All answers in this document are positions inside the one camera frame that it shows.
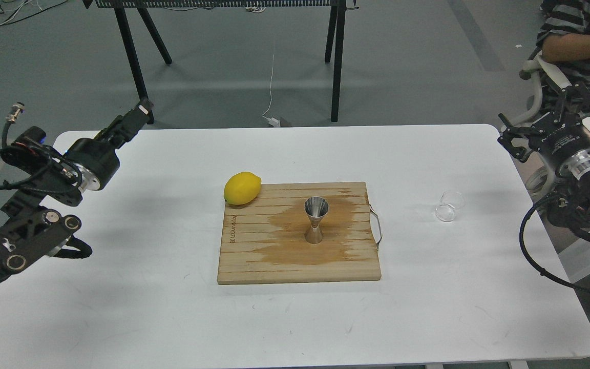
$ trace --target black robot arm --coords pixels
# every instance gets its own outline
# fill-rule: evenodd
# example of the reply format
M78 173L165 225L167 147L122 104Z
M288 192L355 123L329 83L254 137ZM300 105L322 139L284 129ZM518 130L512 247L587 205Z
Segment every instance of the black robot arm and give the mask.
M590 241L590 232L585 231L590 229L590 131L582 123L590 116L590 91L579 82L564 87L550 86L559 95L553 110L528 127L512 124L500 114L504 128L498 142L521 162L527 161L532 152L538 152L553 184L534 208L543 209L550 224L570 229L576 236ZM526 254L523 230L524 226L520 243ZM538 270L546 275L545 270ZM575 288L572 283L562 284Z
M50 145L43 145L46 135L38 127L27 129L7 144L8 128L23 109L21 103L13 106L2 134L2 160L26 171L30 177L0 186L0 190L16 190L2 207L9 220L0 227L0 283L21 273L43 255L77 259L92 254L90 246L74 236L81 227L78 217L63 216L40 203L45 196L51 196L76 206L84 191L103 189L120 166L115 150L153 120L152 103L142 99L94 138L80 138L61 155Z

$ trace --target concrete floor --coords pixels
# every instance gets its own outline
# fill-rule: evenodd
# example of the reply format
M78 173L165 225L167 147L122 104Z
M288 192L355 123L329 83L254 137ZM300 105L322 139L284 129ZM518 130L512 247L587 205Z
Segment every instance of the concrete floor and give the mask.
M58 3L39 1L43 8ZM518 70L534 49L542 23L539 3L359 1L361 8L347 13L337 123L329 119L332 66L323 63L328 10L152 9L174 60L166 66L130 9L138 57L155 103L157 121L146 129L267 127L261 114L270 101L273 54L267 116L292 126L496 126L499 112L519 114L531 94ZM112 9L93 5L87 10L81 2L68 2L0 28L0 134L3 117L16 101L24 102L27 111L10 136L36 125L52 142L64 131L104 128L137 100ZM478 160L479 148L469 150ZM0 166L0 184L4 178L23 177L19 170ZM0 206L9 196L0 193ZM0 212L0 224L5 220ZM580 299L590 319L590 296ZM529 367L590 368L590 358L530 362Z

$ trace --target lemon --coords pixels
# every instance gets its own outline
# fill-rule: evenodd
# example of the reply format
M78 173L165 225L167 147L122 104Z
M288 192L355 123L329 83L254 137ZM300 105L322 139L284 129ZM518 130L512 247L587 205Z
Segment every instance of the lemon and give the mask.
M261 178L244 171L229 178L224 185L224 200L231 205L243 205L252 201L261 191Z

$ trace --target black table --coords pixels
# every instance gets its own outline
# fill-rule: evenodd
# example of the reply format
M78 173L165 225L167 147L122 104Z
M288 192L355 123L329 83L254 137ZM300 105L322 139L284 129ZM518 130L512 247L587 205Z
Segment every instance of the black table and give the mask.
M86 8L92 4L93 0L83 0ZM127 52L129 59L129 66L131 66L131 73L136 84L138 97L148 97L145 81L140 70L140 63L138 62L138 55L131 37L131 30L129 29L129 21L124 8L136 8L140 13L140 17L145 22L147 30L150 32L156 47L161 52L161 56L166 65L171 65L172 58L168 53L159 31L152 21L152 17L147 8L176 8L176 7L330 7L329 27L327 31L327 42L325 50L325 63L331 61L332 47L334 45L335 35L335 55L334 55L334 82L332 87L332 115L331 121L338 121L338 103L340 100L340 73L343 61L343 38L345 33L345 15L347 11L347 0L259 0L259 1L224 1L224 0L94 0L97 7L113 8L115 10L115 17L122 35L122 42L124 42L124 49Z

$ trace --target stainless steel jigger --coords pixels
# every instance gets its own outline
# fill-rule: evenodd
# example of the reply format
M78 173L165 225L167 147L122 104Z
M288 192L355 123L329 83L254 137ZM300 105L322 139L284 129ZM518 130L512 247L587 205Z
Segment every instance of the stainless steel jigger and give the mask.
M329 203L320 196L308 198L304 203L304 210L311 221L311 228L304 234L308 243L320 243L323 240L323 231L320 230L320 222L329 212Z

